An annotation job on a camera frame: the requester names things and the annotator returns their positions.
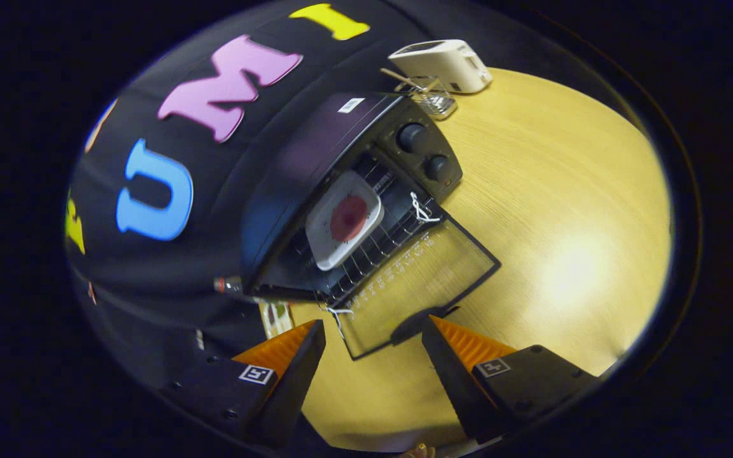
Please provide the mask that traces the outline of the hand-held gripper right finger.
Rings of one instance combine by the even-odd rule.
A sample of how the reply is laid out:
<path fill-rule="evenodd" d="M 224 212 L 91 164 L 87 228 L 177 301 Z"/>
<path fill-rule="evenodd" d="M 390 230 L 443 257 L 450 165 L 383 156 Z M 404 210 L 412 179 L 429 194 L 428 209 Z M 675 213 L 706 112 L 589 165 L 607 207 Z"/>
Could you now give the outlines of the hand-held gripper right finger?
<path fill-rule="evenodd" d="M 422 344 L 460 426 L 483 444 L 547 420 L 599 387 L 588 373 L 542 345 L 515 350 L 428 316 Z"/>

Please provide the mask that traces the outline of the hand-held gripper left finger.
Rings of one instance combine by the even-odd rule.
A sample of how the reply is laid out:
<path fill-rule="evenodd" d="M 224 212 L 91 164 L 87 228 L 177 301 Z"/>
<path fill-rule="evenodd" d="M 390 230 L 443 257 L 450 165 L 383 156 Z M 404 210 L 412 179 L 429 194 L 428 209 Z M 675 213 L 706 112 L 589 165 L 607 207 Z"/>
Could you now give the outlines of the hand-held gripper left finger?
<path fill-rule="evenodd" d="M 323 320 L 234 357 L 207 357 L 161 389 L 188 418 L 244 446 L 285 446 L 326 346 Z"/>

